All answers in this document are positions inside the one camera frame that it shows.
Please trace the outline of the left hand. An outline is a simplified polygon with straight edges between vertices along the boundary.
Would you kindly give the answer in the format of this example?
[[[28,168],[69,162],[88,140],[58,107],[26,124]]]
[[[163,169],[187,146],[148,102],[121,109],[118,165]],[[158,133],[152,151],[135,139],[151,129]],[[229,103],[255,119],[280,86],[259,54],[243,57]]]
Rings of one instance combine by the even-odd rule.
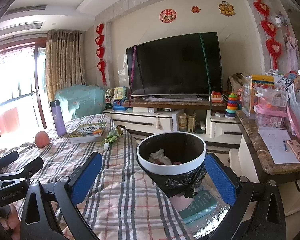
[[[5,230],[12,230],[11,238],[13,240],[20,240],[20,220],[14,204],[10,204],[7,218],[0,217],[0,223]]]

